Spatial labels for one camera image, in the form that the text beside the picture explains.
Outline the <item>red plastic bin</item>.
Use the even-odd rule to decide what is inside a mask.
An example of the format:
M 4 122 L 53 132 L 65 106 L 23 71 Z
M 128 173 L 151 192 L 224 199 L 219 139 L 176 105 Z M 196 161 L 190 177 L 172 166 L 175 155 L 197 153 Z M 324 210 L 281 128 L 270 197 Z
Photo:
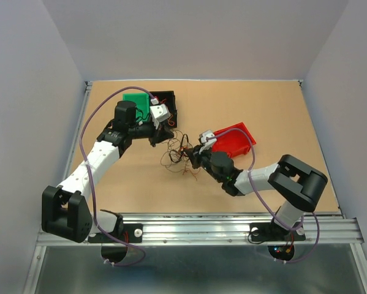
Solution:
M 239 122 L 224 129 L 214 131 L 217 136 L 217 141 L 212 147 L 212 152 L 225 152 L 230 158 L 246 155 L 251 150 L 248 139 L 243 134 L 245 133 L 252 145 L 256 145 L 256 141 L 248 131 L 243 122 Z

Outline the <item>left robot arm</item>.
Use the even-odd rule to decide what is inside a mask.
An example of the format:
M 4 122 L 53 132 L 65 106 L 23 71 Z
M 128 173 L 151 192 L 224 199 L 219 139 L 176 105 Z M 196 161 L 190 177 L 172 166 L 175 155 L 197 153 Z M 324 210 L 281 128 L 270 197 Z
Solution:
M 96 184 L 130 147 L 133 140 L 147 138 L 151 146 L 173 138 L 166 105 L 154 103 L 146 119 L 137 117 L 135 102 L 122 100 L 113 119 L 105 126 L 83 162 L 58 186 L 42 193 L 42 230 L 76 243 L 102 233 L 109 241 L 123 236 L 123 220 L 118 213 L 88 207 Z

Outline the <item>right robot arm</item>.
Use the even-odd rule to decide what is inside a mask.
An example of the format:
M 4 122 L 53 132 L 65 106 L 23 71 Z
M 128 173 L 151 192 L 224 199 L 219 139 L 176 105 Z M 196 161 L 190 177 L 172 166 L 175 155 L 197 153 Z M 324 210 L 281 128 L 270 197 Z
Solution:
M 328 183 L 322 172 L 289 154 L 267 167 L 238 169 L 227 153 L 201 150 L 199 146 L 184 149 L 194 169 L 204 169 L 221 184 L 222 190 L 237 197 L 255 193 L 262 205 L 273 216 L 269 232 L 283 239 L 303 226 L 305 213 L 313 213 Z M 275 190 L 285 199 L 273 212 L 259 192 Z

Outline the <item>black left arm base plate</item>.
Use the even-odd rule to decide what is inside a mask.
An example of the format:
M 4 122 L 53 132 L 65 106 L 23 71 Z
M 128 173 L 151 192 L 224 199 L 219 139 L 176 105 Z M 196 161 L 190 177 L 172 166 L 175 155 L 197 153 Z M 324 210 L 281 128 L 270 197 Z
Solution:
M 143 238 L 143 224 L 141 223 L 126 223 L 121 222 L 118 229 L 115 232 L 110 233 L 111 236 L 114 236 L 116 239 L 120 241 L 124 241 L 127 243 L 140 244 L 142 243 Z M 96 233 L 93 236 L 88 236 L 87 241 L 89 243 L 116 243 L 116 241 L 112 240 L 108 236 L 103 233 Z

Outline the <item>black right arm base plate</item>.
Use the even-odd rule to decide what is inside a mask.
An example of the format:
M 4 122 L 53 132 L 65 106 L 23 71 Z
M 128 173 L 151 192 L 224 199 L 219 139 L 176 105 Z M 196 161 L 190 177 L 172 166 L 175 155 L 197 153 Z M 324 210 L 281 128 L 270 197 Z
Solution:
M 249 225 L 248 241 L 253 244 L 265 242 L 305 241 L 306 236 L 286 230 L 273 222 L 255 222 Z

